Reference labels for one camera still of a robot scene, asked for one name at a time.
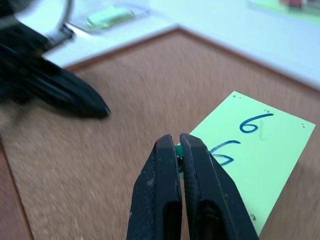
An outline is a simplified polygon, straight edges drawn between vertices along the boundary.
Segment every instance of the handwritten number 6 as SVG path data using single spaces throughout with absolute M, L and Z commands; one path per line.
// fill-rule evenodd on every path
M 224 145 L 227 145 L 227 144 L 241 144 L 241 142 L 239 141 L 236 141 L 236 140 L 230 140 L 230 141 L 225 141 L 221 144 L 219 144 L 218 146 L 214 147 L 211 149 L 210 153 L 212 154 L 212 156 L 214 157 L 219 157 L 219 158 L 224 158 L 224 159 L 227 159 L 227 161 L 221 163 L 220 165 L 221 166 L 224 166 L 224 165 L 227 165 L 227 164 L 230 164 L 234 161 L 234 159 L 230 156 L 227 156 L 227 155 L 222 155 L 222 154 L 213 154 L 216 150 L 218 150 L 219 148 L 223 147 Z
M 273 115 L 274 115 L 273 113 L 267 113 L 267 114 L 263 114 L 263 115 L 259 115 L 259 116 L 255 116 L 255 117 L 249 118 L 248 120 L 245 120 L 243 123 L 240 124 L 240 127 L 239 127 L 240 131 L 245 133 L 245 134 L 253 133 L 254 131 L 256 131 L 258 129 L 258 126 L 254 125 L 254 124 L 248 124 L 249 122 L 251 122 L 253 120 L 256 120 L 256 119 L 261 119 L 261 118 L 273 116 Z M 253 129 L 244 130 L 244 127 L 247 127 L 247 126 L 251 126 L 251 127 L 253 127 Z

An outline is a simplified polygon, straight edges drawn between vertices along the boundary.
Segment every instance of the green sticky note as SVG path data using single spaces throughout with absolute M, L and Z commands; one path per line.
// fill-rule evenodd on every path
M 319 10 L 314 9 L 312 11 L 311 7 L 304 7 L 302 10 L 289 9 L 285 4 L 279 2 L 279 0 L 258 0 L 249 2 L 253 7 L 258 9 L 271 11 L 274 13 L 279 13 L 283 15 L 288 15 L 291 17 L 299 18 L 304 21 L 320 24 Z
M 234 180 L 260 234 L 314 128 L 234 91 L 190 134 Z

